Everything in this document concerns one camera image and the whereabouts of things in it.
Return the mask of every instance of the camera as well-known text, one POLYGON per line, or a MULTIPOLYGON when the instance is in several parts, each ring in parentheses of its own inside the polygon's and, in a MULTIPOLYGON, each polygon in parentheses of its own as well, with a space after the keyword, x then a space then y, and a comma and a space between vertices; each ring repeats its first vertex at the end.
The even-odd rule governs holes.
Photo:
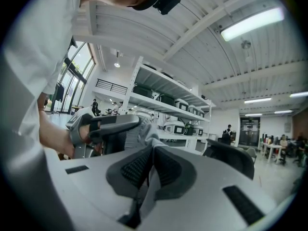
POLYGON ((168 14, 181 0, 158 0, 153 7, 162 15, 168 14))

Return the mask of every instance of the ceiling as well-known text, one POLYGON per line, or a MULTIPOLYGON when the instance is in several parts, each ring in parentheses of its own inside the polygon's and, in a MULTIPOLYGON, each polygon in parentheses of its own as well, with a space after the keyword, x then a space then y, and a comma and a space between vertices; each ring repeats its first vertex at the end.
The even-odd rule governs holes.
POLYGON ((285 20, 225 42, 220 31, 258 12, 283 7, 278 0, 181 0, 168 15, 154 8, 143 12, 90 2, 80 8, 73 31, 76 40, 101 47, 98 61, 106 69, 125 52, 123 65, 133 67, 143 56, 157 68, 198 85, 222 109, 242 114, 294 109, 307 99, 289 94, 308 90, 308 54, 285 11, 285 20), (242 44, 250 43, 249 49, 242 44), (245 105, 244 100, 273 97, 245 105))

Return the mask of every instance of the railing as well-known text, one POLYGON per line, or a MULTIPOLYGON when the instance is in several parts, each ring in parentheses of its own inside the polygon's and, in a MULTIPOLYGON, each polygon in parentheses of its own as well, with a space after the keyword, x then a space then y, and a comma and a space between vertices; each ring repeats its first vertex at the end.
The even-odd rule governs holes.
POLYGON ((96 87, 126 95, 127 87, 123 87, 102 79, 97 79, 96 87))

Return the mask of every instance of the fluorescent light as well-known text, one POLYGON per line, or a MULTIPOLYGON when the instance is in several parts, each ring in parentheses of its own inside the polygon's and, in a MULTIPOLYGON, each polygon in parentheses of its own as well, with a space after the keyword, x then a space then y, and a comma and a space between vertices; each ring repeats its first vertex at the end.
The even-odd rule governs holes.
POLYGON ((221 32, 225 41, 229 41, 244 33, 255 30, 259 27, 266 26, 284 19, 281 8, 275 8, 262 13, 253 15, 221 32))
POLYGON ((262 114, 245 114, 245 116, 261 116, 262 114))
POLYGON ((261 99, 254 99, 254 100, 246 100, 244 103, 258 103, 258 102, 264 102, 264 101, 271 101, 271 98, 261 98, 261 99))
POLYGON ((308 91, 293 93, 290 95, 290 98, 300 98, 300 97, 306 97, 306 96, 308 96, 308 91))
POLYGON ((276 111, 275 114, 287 114, 287 113, 292 113, 292 110, 284 110, 284 111, 276 111))

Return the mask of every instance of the white shelving unit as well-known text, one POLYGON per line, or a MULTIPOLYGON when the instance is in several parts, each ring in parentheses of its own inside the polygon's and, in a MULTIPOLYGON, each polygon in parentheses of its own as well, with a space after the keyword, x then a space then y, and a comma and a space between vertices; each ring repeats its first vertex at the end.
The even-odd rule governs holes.
MULTIPOLYGON (((187 87, 176 82, 175 80, 155 71, 142 64, 143 57, 140 57, 137 65, 134 69, 130 84, 127 90, 123 102, 123 111, 122 115, 125 114, 128 108, 128 104, 134 104, 138 107, 145 108, 151 111, 158 111, 170 116, 175 116, 182 118, 185 121, 203 121, 208 122, 210 125, 211 122, 211 101, 204 100, 201 97, 193 94, 187 87), (135 84, 144 85, 151 87, 153 92, 168 94, 174 99, 181 98, 186 101, 189 105, 194 105, 196 107, 208 106, 209 112, 206 114, 206 117, 200 117, 194 115, 187 111, 181 110, 177 107, 162 103, 156 100, 153 100, 148 97, 133 93, 133 88, 135 84)), ((169 139, 169 140, 186 140, 185 147, 174 147, 175 149, 185 150, 193 154, 202 154, 195 150, 198 140, 206 140, 208 136, 186 136, 186 135, 174 135, 164 132, 162 130, 157 130, 158 136, 160 139, 169 139)))

